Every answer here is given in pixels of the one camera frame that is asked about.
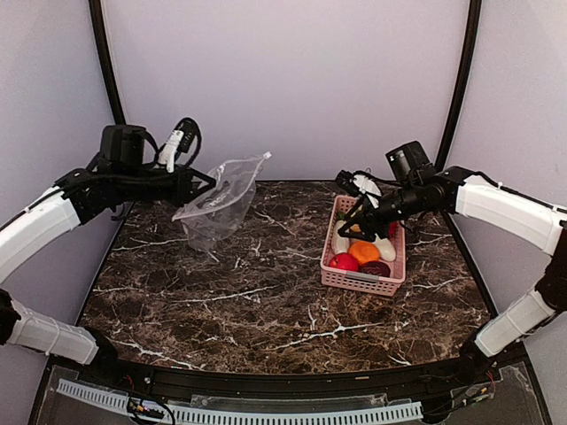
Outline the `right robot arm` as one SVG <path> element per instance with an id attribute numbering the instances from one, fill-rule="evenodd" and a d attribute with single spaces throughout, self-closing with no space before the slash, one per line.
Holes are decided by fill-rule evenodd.
<path id="1" fill-rule="evenodd" d="M 461 384 L 473 383 L 506 348 L 565 313 L 566 209 L 508 188 L 480 171 L 461 166 L 438 170 L 418 141 L 385 157 L 394 175 L 389 193 L 380 190 L 381 179 L 369 172 L 337 174 L 337 185 L 356 199 L 338 231 L 341 236 L 373 242 L 386 236 L 393 222 L 441 212 L 491 225 L 549 257 L 541 278 L 461 346 L 452 376 Z"/>

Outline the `black frame post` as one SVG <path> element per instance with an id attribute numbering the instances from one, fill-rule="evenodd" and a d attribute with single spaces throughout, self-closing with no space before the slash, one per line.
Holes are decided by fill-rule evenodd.
<path id="1" fill-rule="evenodd" d="M 111 109 L 114 123 L 124 125 L 127 123 L 127 120 L 114 72 L 110 43 L 105 25 L 103 2 L 101 0 L 89 0 L 88 5 L 97 58 L 105 86 L 107 101 Z"/>
<path id="2" fill-rule="evenodd" d="M 462 43 L 462 52 L 459 60 L 457 74 L 455 77 L 453 95 L 451 97 L 451 102 L 447 112 L 446 124 L 444 126 L 443 134 L 440 139 L 440 145 L 434 163 L 434 166 L 438 171 L 441 171 L 447 165 L 447 160 L 454 141 L 457 124 L 460 119 L 462 105 L 470 78 L 470 69 L 472 67 L 474 58 L 481 11 L 481 0 L 469 1 L 468 14 Z"/>

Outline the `clear zip top bag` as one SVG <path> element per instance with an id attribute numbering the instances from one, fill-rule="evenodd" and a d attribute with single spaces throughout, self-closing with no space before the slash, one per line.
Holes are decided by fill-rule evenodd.
<path id="1" fill-rule="evenodd" d="M 266 151 L 227 160 L 209 171 L 208 175 L 216 180 L 216 194 L 204 203 L 186 204 L 172 217 L 182 225 L 191 249 L 211 251 L 238 231 L 256 194 L 256 178 L 271 157 Z"/>

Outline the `left black frame post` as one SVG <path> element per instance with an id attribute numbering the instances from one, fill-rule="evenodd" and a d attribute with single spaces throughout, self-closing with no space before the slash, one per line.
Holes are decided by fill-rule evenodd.
<path id="1" fill-rule="evenodd" d="M 107 101 L 111 109 L 114 123 L 124 125 L 127 123 L 127 120 L 114 72 L 110 43 L 105 25 L 103 2 L 101 0 L 89 0 L 88 5 L 97 58 L 105 86 Z"/>

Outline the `right black frame post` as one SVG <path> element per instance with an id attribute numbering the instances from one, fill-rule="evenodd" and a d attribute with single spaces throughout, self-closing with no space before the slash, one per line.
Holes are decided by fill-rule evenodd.
<path id="1" fill-rule="evenodd" d="M 453 95 L 451 97 L 451 102 L 447 112 L 446 124 L 444 126 L 443 134 L 440 139 L 440 145 L 434 163 L 434 166 L 438 171 L 441 171 L 447 165 L 447 160 L 454 141 L 457 124 L 460 119 L 462 105 L 470 78 L 470 69 L 472 67 L 474 58 L 481 11 L 481 0 L 469 1 L 468 14 L 462 43 L 462 52 L 459 60 L 457 74 L 455 77 Z"/>

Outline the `white toy radish right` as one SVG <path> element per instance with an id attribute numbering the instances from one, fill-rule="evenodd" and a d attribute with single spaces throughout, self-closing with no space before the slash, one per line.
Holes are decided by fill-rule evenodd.
<path id="1" fill-rule="evenodd" d="M 388 238 L 376 237 L 373 244 L 377 247 L 380 259 L 385 262 L 394 262 L 397 258 L 397 252 L 393 243 Z"/>

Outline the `red toy apple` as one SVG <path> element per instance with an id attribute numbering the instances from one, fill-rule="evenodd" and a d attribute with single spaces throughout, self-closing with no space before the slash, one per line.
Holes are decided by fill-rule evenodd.
<path id="1" fill-rule="evenodd" d="M 335 268 L 338 270 L 358 272 L 359 271 L 359 261 L 356 257 L 352 256 L 348 252 L 343 252 L 336 254 L 329 261 L 328 267 Z"/>

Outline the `white toy radish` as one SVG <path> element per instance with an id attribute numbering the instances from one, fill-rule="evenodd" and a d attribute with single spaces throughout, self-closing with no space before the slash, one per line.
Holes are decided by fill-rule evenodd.
<path id="1" fill-rule="evenodd" d="M 397 258 L 397 252 L 393 243 L 388 238 L 376 237 L 373 244 L 377 247 L 380 259 L 385 262 L 394 262 Z"/>
<path id="2" fill-rule="evenodd" d="M 348 253 L 350 248 L 350 240 L 338 232 L 345 224 L 345 220 L 337 220 L 331 232 L 330 246 L 335 255 Z"/>

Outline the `dark red toy beet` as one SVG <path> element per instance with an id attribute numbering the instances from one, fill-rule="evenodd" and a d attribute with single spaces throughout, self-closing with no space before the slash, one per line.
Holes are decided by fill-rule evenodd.
<path id="1" fill-rule="evenodd" d="M 388 264 L 382 261 L 370 261 L 359 267 L 359 272 L 362 274 L 370 274 L 380 277 L 389 277 L 391 275 L 391 268 Z"/>

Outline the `white toy radish left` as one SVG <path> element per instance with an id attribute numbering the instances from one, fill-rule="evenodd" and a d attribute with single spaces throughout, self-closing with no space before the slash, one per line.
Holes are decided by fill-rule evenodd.
<path id="1" fill-rule="evenodd" d="M 345 224 L 345 220 L 337 220 L 331 232 L 330 246 L 335 255 L 348 253 L 350 248 L 350 240 L 338 232 Z"/>

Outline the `orange toy tangerine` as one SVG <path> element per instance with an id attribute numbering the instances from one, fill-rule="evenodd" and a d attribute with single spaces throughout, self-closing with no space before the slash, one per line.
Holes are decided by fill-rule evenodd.
<path id="1" fill-rule="evenodd" d="M 365 241 L 352 243 L 348 253 L 358 261 L 360 266 L 380 260 L 379 249 L 373 243 Z"/>

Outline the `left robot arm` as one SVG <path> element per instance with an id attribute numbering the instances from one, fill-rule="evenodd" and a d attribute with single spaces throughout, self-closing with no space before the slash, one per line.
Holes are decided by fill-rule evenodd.
<path id="1" fill-rule="evenodd" d="M 2 225 L 1 278 L 6 280 L 49 243 L 105 210 L 139 201 L 182 207 L 207 193 L 215 179 L 191 166 L 201 145 L 201 131 L 191 118 L 181 119 L 162 146 L 145 127 L 105 127 L 99 151 L 86 167 L 57 179 Z M 38 313 L 7 290 L 1 291 L 1 343 L 87 365 L 106 386 L 125 378 L 125 367 L 106 337 Z"/>

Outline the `pink plastic basket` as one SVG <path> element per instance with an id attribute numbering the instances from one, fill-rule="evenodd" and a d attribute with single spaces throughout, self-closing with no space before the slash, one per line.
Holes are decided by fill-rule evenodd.
<path id="1" fill-rule="evenodd" d="M 390 241 L 396 250 L 396 260 L 384 263 L 390 268 L 390 276 L 377 276 L 360 272 L 347 271 L 330 267 L 334 257 L 331 249 L 332 230 L 338 220 L 339 213 L 346 213 L 356 199 L 346 195 L 335 197 L 330 215 L 329 226 L 320 260 L 322 284 L 346 290 L 357 290 L 384 297 L 392 297 L 401 284 L 406 281 L 406 231 L 397 223 Z"/>

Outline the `red toy strawberry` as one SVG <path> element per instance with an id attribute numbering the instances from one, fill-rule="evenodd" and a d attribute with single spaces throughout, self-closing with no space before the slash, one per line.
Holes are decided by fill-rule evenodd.
<path id="1" fill-rule="evenodd" d="M 398 223 L 393 222 L 389 225 L 389 238 L 394 238 L 397 232 Z"/>

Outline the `black front rail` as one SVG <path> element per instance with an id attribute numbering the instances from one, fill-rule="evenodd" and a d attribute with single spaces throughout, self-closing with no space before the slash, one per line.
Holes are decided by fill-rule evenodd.
<path id="1" fill-rule="evenodd" d="M 149 398 L 187 400 L 193 395 L 227 398 L 308 399 L 364 396 L 385 393 L 433 403 L 443 410 L 455 405 L 467 390 L 492 389 L 501 378 L 497 367 L 462 382 L 456 373 L 458 359 L 412 367 L 319 375 L 252 375 L 157 367 L 118 359 L 104 368 L 81 367 L 70 360 L 51 358 L 43 371 L 36 400 L 58 385 L 57 374 L 72 380 L 102 385 Z"/>

